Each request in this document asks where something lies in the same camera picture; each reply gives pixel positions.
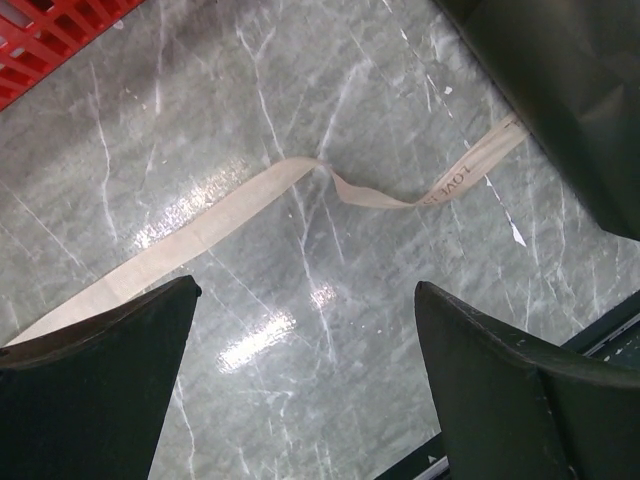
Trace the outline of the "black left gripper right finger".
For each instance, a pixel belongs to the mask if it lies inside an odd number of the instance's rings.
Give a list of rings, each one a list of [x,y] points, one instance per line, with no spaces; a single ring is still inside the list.
[[[420,348],[455,479],[636,479],[639,372],[416,286]]]

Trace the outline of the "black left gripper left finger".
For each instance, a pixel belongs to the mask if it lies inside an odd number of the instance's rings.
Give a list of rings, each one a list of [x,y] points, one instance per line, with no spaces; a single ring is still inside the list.
[[[201,294],[178,277],[3,347],[2,478],[147,478]]]

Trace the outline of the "beige printed ribbon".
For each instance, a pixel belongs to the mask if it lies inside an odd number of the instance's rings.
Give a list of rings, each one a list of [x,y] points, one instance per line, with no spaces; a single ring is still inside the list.
[[[14,345],[41,337],[128,302],[225,239],[316,168],[328,170],[339,199],[346,204],[384,210],[431,207],[467,192],[529,135],[517,115],[508,115],[413,203],[372,188],[351,185],[319,160],[308,157],[284,159],[240,185],[191,223],[146,248],[47,313],[9,343]]]

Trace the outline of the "black wrapping paper cone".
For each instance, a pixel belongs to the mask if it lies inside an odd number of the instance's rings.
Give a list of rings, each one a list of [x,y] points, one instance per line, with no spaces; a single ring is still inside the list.
[[[638,239],[638,1],[439,6],[596,223]]]

